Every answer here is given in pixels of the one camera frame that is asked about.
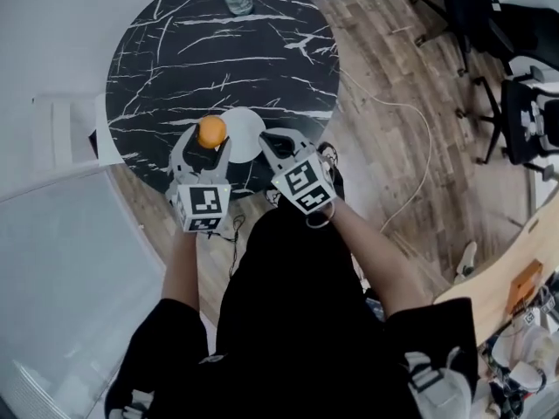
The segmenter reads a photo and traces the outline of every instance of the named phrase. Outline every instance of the orange ball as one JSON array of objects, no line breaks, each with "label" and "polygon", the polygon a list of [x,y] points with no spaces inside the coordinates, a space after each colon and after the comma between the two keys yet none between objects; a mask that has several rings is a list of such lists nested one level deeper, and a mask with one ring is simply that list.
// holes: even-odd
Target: orange ball
[{"label": "orange ball", "polygon": [[206,116],[200,121],[198,143],[206,149],[213,149],[224,142],[227,136],[227,126],[218,116]]}]

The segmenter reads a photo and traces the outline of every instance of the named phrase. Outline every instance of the white cable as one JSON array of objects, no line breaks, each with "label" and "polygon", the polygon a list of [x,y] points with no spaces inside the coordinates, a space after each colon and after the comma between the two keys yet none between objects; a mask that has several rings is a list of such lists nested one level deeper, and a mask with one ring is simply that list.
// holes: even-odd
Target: white cable
[{"label": "white cable", "polygon": [[429,123],[427,122],[427,119],[425,118],[425,116],[421,113],[421,111],[417,107],[414,107],[411,104],[400,104],[400,103],[397,103],[397,102],[381,101],[380,99],[374,97],[366,88],[364,88],[361,84],[359,84],[355,79],[353,79],[353,77],[348,72],[346,72],[344,69],[341,69],[341,71],[342,71],[342,73],[344,73],[349,78],[349,80],[351,80],[357,87],[359,87],[359,89],[361,89],[362,92],[367,94],[371,99],[375,100],[376,102],[379,102],[380,104],[384,104],[385,106],[408,107],[412,110],[415,110],[417,113],[419,113],[419,116],[421,116],[421,119],[425,123],[425,127],[427,128],[427,134],[429,135],[429,156],[427,158],[427,163],[425,164],[425,172],[423,174],[423,178],[421,179],[421,183],[419,183],[419,186],[416,189],[416,192],[414,192],[413,196],[411,196],[408,199],[408,201],[406,203],[404,203],[402,208],[400,208],[398,211],[396,211],[384,223],[383,227],[381,228],[381,233],[382,233],[386,229],[388,224],[390,222],[392,222],[397,216],[399,216],[400,213],[402,213],[402,211],[404,211],[408,207],[408,205],[413,201],[413,199],[416,198],[416,196],[419,194],[419,191],[421,190],[421,188],[423,188],[423,185],[425,184],[425,181],[427,180],[427,176],[429,175],[429,166],[431,165],[431,155],[432,155],[432,146],[433,146],[433,138],[432,138],[432,135],[431,135],[431,129],[429,128]]}]

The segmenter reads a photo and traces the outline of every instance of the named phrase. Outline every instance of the person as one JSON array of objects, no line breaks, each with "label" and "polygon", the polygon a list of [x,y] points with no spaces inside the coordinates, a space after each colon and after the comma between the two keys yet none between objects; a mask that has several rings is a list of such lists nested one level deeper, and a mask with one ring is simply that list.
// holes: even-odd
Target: person
[{"label": "person", "polygon": [[[327,226],[309,228],[280,198],[253,227],[224,294],[212,356],[199,316],[197,237],[176,233],[162,299],[130,341],[107,394],[107,417],[421,417],[408,352],[464,375],[473,395],[471,300],[431,306],[410,261],[344,202],[342,177],[332,169],[340,196],[324,210]],[[383,306],[384,323],[365,302],[352,254]]]}]

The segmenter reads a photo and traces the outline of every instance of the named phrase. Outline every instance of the wooden floor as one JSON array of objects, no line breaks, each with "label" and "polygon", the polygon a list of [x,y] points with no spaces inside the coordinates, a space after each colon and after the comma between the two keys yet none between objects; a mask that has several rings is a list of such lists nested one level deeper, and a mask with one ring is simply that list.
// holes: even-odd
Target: wooden floor
[{"label": "wooden floor", "polygon": [[[450,285],[469,241],[477,241],[481,263],[503,252],[520,230],[518,224],[528,219],[526,171],[499,154],[487,166],[476,165],[475,158],[487,150],[491,128],[479,126],[475,116],[459,120],[455,115],[457,107],[477,115],[490,113],[486,95],[471,78],[486,76],[500,94],[502,66],[473,52],[470,76],[459,78],[459,50],[448,34],[418,49],[413,42],[417,36],[444,27],[421,3],[412,7],[408,0],[314,1],[334,30],[342,69],[378,99],[412,104],[427,118],[433,136],[427,180],[385,234],[416,262],[437,295]],[[338,110],[323,139],[338,149],[349,204],[376,228],[416,190],[429,153],[428,135],[417,113],[371,100],[344,74]],[[148,239],[166,260],[175,225],[164,198],[124,166],[115,167],[114,175]],[[269,209],[262,195],[231,204],[231,218],[246,215],[239,236],[241,254],[252,226]],[[232,231],[224,235],[231,237]],[[217,323],[233,247],[219,237],[201,236],[198,243],[202,310]]]}]

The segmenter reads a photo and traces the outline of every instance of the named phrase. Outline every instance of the office chair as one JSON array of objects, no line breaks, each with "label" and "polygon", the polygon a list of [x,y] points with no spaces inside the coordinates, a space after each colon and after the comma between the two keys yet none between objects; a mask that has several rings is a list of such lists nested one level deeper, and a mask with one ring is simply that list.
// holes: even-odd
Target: office chair
[{"label": "office chair", "polygon": [[[419,0],[410,0],[411,4]],[[496,58],[511,56],[514,46],[505,32],[494,20],[495,11],[492,0],[444,0],[446,10],[443,10],[431,0],[421,0],[437,14],[439,14],[448,26],[444,31],[428,36],[424,34],[416,39],[417,47],[425,42],[437,38],[441,34],[451,31],[458,40],[464,68],[458,69],[458,75],[464,76],[469,72],[467,55],[473,46],[479,52],[488,52]]]},{"label": "office chair", "polygon": [[493,124],[493,135],[485,160],[478,158],[477,163],[489,163],[503,133],[507,141],[503,153],[510,162],[542,172],[530,162],[538,155],[559,154],[559,93],[532,88],[518,80],[505,80],[501,87],[501,111],[485,77],[473,83],[485,87],[493,109],[493,117],[480,116],[480,120]]},{"label": "office chair", "polygon": [[517,56],[536,59],[559,70],[559,13],[549,8],[502,4],[493,20],[514,45],[514,54],[498,58],[508,62]]}]

